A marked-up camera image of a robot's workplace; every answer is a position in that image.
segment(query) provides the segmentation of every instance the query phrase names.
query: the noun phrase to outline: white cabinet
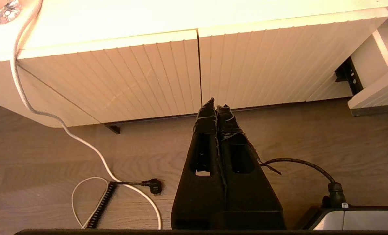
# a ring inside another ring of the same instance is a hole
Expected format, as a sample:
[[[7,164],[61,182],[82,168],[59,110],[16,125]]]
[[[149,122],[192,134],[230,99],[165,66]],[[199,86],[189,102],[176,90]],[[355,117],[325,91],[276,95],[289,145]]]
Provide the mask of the white cabinet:
[[[59,127],[23,107],[8,66],[33,4],[0,25],[0,105]],[[100,20],[114,8],[127,13]],[[19,71],[32,105],[69,126],[197,113],[210,97],[232,108],[347,97],[334,70],[387,8],[388,0],[44,1],[21,40]]]
[[[388,19],[353,54],[364,89],[348,102],[350,109],[388,105]]]
[[[314,100],[388,18],[385,8],[199,28],[203,100],[232,108]],[[347,82],[324,99],[350,96]]]
[[[27,98],[35,109],[55,113],[68,126],[99,123],[81,110],[81,108],[68,101],[63,95],[60,95],[57,91],[54,91],[30,73],[19,69],[19,76],[21,77]],[[31,113],[23,105],[14,85],[8,61],[0,62],[0,106],[42,123],[43,125],[61,127],[57,120]]]
[[[201,106],[193,30],[62,46],[50,56],[21,55],[19,65],[102,123],[196,113]]]

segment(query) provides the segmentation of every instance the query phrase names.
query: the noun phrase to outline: black power plug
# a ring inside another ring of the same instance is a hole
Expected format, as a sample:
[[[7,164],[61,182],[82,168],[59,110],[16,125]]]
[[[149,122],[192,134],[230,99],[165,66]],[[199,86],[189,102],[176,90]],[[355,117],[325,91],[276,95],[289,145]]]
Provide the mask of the black power plug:
[[[337,182],[328,184],[330,207],[342,208],[342,203],[346,202],[345,195],[343,194],[342,185]]]
[[[142,186],[148,186],[153,194],[159,194],[162,192],[162,182],[157,178],[148,181],[142,181]]]

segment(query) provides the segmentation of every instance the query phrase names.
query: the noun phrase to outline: wooden floor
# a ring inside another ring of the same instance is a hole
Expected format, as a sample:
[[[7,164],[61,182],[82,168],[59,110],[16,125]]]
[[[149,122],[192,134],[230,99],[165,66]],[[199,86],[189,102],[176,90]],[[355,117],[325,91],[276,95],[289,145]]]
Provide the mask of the wooden floor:
[[[388,114],[352,117],[344,99],[235,114],[262,160],[312,161],[342,183],[349,203],[388,205]],[[165,190],[154,201],[164,228],[170,229],[170,211],[193,123],[194,117],[182,117],[127,123],[121,135],[102,125],[72,128],[72,132],[98,147],[118,178],[164,180]],[[273,166],[283,175],[265,172],[292,226],[308,207],[320,204],[328,181],[303,165]],[[91,149],[62,129],[47,128],[0,108],[0,235],[27,228],[78,228],[70,196],[79,181],[91,176],[108,178]],[[96,180],[78,189],[75,201],[82,220],[93,210],[103,187]],[[125,187],[114,196],[100,224],[100,228],[156,227],[150,205]]]

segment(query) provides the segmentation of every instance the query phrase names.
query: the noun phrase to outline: cabinet door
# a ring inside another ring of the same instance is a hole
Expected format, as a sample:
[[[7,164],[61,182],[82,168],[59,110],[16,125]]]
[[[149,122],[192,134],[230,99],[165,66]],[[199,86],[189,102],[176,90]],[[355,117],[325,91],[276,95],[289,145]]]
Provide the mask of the cabinet door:
[[[19,76],[30,104],[37,110],[54,113],[67,126],[99,123],[47,85],[19,68]],[[9,61],[0,62],[0,106],[49,127],[61,127],[50,117],[31,113],[22,103],[11,75]]]
[[[378,8],[200,28],[203,100],[233,108],[306,101],[386,18]]]
[[[100,122],[197,113],[196,31],[47,48],[20,65]]]
[[[388,73],[348,101],[350,109],[388,105]]]

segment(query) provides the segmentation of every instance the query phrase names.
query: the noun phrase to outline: black bracket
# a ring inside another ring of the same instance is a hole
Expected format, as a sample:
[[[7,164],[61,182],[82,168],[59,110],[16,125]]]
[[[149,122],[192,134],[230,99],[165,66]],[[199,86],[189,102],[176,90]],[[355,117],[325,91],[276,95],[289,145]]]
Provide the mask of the black bracket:
[[[105,123],[104,124],[109,130],[114,132],[116,135],[120,135],[120,127],[118,127],[115,123]]]
[[[349,86],[351,87],[353,95],[358,94],[358,92],[364,89],[350,57],[347,58],[345,62],[343,62],[343,64],[339,66],[339,68],[337,68],[335,73],[337,76],[335,82],[347,81],[349,83]]]

